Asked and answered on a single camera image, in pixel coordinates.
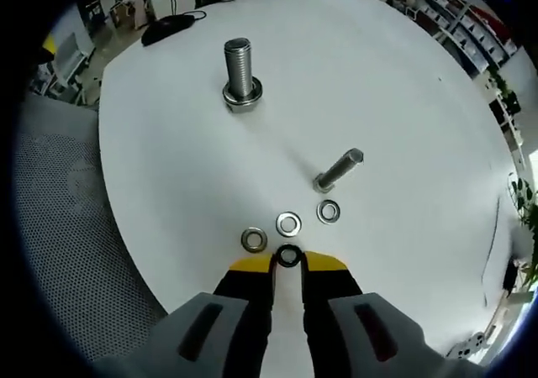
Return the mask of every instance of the washer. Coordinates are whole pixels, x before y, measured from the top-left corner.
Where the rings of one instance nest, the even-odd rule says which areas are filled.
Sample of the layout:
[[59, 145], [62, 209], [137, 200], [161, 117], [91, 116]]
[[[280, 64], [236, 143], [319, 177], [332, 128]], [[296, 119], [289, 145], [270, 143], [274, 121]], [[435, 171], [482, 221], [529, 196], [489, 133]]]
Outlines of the washer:
[[[291, 218], [295, 222], [295, 227], [290, 231], [286, 231], [282, 226], [284, 220], [287, 220], [288, 218]], [[299, 231], [302, 227], [303, 223], [301, 223], [301, 218], [299, 218], [299, 216], [295, 213], [284, 212], [279, 214], [279, 216], [277, 217], [277, 231], [282, 237], [292, 238], [295, 235], [299, 234]]]
[[[330, 217], [330, 218], [327, 218], [324, 214], [323, 214], [323, 211], [326, 209], [326, 208], [332, 208], [335, 212], [335, 214]], [[320, 222], [322, 222], [323, 224], [334, 224], [338, 221], [338, 219], [340, 218], [340, 206], [338, 206], [338, 203], [333, 201], [333, 200], [323, 200], [319, 205], [318, 205], [318, 208], [316, 209], [316, 213], [318, 214], [318, 219]]]
[[[295, 258], [293, 258], [293, 260], [283, 259], [282, 254], [284, 252], [293, 252], [295, 254]], [[303, 251], [297, 245], [284, 244], [277, 249], [275, 256], [277, 257], [277, 262], [280, 266], [294, 267], [303, 259]]]
[[[253, 234], [260, 237], [260, 243], [255, 246], [249, 244], [249, 237]], [[241, 245], [247, 252], [251, 252], [252, 254], [262, 252], [267, 247], [267, 234], [263, 229], [249, 227], [241, 234]]]

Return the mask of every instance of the white table surface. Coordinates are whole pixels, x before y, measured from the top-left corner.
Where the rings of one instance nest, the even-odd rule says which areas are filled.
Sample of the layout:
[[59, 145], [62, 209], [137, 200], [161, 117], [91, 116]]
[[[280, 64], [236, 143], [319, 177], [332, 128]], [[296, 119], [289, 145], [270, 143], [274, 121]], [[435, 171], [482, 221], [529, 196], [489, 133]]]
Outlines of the white table surface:
[[[130, 46], [105, 69], [101, 91], [113, 214], [162, 306], [212, 292], [249, 255], [240, 235], [254, 226], [268, 250], [290, 241], [343, 260], [363, 291], [412, 317], [440, 352], [485, 329], [509, 257], [514, 165], [464, 70], [376, 0], [204, 10], [180, 34]], [[251, 40], [264, 95], [255, 112], [233, 115], [221, 95], [223, 45], [240, 36]], [[342, 214], [323, 225], [311, 181], [351, 147], [365, 162], [327, 195]], [[274, 228], [287, 210], [303, 220], [295, 239]], [[263, 376], [312, 376], [299, 278], [299, 268], [278, 270]]]

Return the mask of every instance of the hex bolt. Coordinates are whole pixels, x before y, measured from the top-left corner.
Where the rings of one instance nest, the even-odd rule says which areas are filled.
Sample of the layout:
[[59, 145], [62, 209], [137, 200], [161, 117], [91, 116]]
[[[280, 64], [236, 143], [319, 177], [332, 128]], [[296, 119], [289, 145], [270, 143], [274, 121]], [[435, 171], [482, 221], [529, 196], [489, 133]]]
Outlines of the hex bolt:
[[251, 42], [247, 38], [231, 39], [224, 44], [228, 82], [222, 91], [232, 113], [254, 109], [263, 93], [261, 82], [252, 76]]
[[359, 149], [351, 149], [347, 151], [327, 172], [315, 177], [314, 190], [320, 193], [329, 192], [335, 187], [336, 181], [363, 161], [364, 154]]

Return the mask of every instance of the rubber washer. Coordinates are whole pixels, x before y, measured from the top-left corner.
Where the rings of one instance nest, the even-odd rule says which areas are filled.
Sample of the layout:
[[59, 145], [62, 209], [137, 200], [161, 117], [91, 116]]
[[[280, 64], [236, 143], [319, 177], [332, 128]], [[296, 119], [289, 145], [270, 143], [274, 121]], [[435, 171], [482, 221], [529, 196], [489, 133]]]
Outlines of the rubber washer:
[[[292, 251], [295, 253], [295, 259], [293, 259], [291, 262], [288, 262], [282, 258], [282, 253], [284, 251]], [[282, 267], [294, 267], [296, 266], [301, 259], [303, 258], [303, 251], [297, 246], [293, 244], [284, 244], [280, 248], [277, 249], [277, 252], [275, 253], [275, 256], [277, 257], [277, 262]]]

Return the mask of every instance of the black computer mouse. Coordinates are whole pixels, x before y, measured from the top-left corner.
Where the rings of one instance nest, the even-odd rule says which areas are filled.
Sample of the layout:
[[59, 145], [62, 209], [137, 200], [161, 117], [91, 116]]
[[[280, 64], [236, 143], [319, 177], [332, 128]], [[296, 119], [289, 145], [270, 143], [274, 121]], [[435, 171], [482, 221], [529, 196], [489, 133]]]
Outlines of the black computer mouse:
[[178, 14], [168, 15], [148, 25], [147, 30], [142, 34], [142, 45], [149, 46], [155, 42], [183, 31], [191, 27], [196, 19], [192, 15]]

